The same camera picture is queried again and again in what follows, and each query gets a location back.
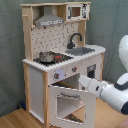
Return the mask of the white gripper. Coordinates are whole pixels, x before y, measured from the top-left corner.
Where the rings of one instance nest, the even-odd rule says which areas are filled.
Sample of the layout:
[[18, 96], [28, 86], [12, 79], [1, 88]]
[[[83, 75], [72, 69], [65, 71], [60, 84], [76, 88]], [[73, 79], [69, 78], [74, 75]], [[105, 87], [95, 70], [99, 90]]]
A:
[[103, 88], [107, 85], [106, 82], [92, 79], [84, 75], [80, 76], [79, 83], [82, 86], [84, 86], [88, 90], [89, 93], [95, 95], [98, 98], [101, 97], [101, 92]]

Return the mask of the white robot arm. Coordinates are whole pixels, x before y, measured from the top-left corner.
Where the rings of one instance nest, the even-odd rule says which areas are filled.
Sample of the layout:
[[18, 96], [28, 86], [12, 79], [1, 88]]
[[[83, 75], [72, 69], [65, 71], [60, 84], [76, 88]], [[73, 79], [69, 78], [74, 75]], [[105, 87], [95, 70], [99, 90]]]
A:
[[79, 83], [114, 110], [128, 115], [128, 35], [120, 40], [118, 55], [126, 73], [121, 75], [114, 85], [84, 75], [80, 76]]

